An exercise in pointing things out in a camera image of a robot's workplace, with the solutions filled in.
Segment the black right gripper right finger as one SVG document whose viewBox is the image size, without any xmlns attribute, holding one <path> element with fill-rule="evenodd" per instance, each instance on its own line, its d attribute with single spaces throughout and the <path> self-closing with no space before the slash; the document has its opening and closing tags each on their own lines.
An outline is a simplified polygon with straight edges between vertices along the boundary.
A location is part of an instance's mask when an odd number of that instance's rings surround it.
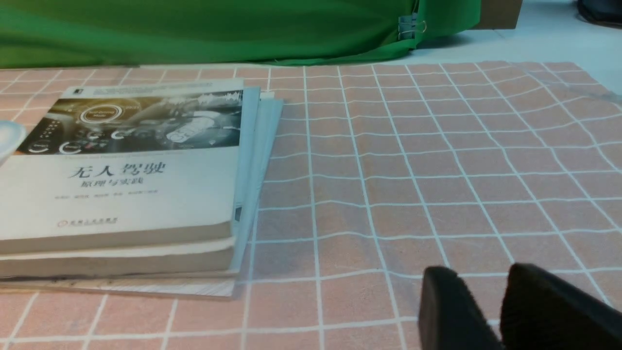
<svg viewBox="0 0 622 350">
<path fill-rule="evenodd" d="M 507 350 L 622 347 L 620 312 L 530 263 L 515 263 L 509 270 L 500 331 Z"/>
</svg>

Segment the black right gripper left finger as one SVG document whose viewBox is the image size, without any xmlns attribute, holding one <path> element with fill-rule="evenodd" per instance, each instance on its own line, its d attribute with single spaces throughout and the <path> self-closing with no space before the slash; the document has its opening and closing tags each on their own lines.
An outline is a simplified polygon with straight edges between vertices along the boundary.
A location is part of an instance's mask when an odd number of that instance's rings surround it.
<svg viewBox="0 0 622 350">
<path fill-rule="evenodd" d="M 424 270 L 418 334 L 423 350 L 502 350 L 465 282 L 444 266 Z"/>
</svg>

